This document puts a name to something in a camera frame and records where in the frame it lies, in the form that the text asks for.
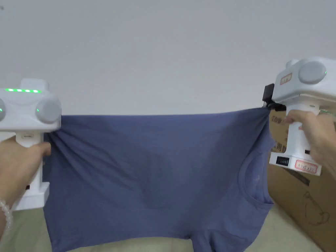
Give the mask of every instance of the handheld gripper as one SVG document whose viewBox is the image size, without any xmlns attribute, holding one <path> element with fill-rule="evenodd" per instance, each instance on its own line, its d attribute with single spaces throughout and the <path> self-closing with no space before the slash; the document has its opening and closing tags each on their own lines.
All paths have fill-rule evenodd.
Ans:
<svg viewBox="0 0 336 252">
<path fill-rule="evenodd" d="M 23 79 L 19 89 L 0 89 L 0 131 L 15 132 L 24 147 L 43 142 L 46 132 L 61 126 L 61 104 L 44 80 Z M 12 210 L 44 207 L 49 196 L 49 182 L 42 182 L 42 161 L 23 196 Z"/>
</svg>

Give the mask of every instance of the floor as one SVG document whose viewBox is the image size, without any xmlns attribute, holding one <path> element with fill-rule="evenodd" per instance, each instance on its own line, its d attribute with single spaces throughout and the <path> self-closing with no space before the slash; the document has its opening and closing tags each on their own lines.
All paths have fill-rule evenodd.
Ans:
<svg viewBox="0 0 336 252">
<path fill-rule="evenodd" d="M 0 244 L 0 252 L 51 252 L 41 209 L 16 212 L 13 230 Z M 80 248 L 71 252 L 192 252 L 190 240 L 141 238 Z M 246 252 L 321 252 L 277 206 L 269 213 L 256 241 Z"/>
</svg>

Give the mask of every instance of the label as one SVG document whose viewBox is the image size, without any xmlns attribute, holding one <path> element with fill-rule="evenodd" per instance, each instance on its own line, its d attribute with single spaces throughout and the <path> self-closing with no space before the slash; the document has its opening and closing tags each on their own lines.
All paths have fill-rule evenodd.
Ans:
<svg viewBox="0 0 336 252">
<path fill-rule="evenodd" d="M 281 81 L 280 81 L 280 85 L 283 85 L 287 82 L 289 82 L 292 79 L 292 73 L 287 74 L 285 77 L 282 77 Z"/>
<path fill-rule="evenodd" d="M 296 160 L 295 168 L 312 174 L 317 173 L 317 165 L 302 160 Z"/>
</svg>

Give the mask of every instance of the finger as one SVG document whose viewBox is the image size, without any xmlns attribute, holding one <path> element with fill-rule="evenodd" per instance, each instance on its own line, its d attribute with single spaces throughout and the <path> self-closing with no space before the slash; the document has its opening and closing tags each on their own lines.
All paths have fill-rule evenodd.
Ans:
<svg viewBox="0 0 336 252">
<path fill-rule="evenodd" d="M 293 122 L 301 122 L 307 120 L 308 117 L 315 116 L 312 112 L 301 111 L 301 110 L 291 110 L 287 117 L 285 118 L 285 122 L 293 123 Z"/>
<path fill-rule="evenodd" d="M 4 140 L 4 142 L 16 142 L 16 135 Z"/>
<path fill-rule="evenodd" d="M 39 143 L 38 146 L 41 148 L 43 156 L 50 156 L 51 155 L 51 145 L 48 142 Z"/>
</svg>

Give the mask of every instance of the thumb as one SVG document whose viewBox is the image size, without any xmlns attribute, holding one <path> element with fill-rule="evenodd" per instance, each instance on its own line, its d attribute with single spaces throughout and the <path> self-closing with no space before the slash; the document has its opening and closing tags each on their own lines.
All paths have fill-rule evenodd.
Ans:
<svg viewBox="0 0 336 252">
<path fill-rule="evenodd" d="M 300 122 L 303 123 L 310 116 L 315 116 L 312 112 L 302 111 L 302 110 L 291 110 L 284 121 L 286 123 Z"/>
<path fill-rule="evenodd" d="M 41 149 L 43 156 L 49 156 L 51 154 L 51 145 L 48 142 L 39 143 L 38 146 Z"/>
</svg>

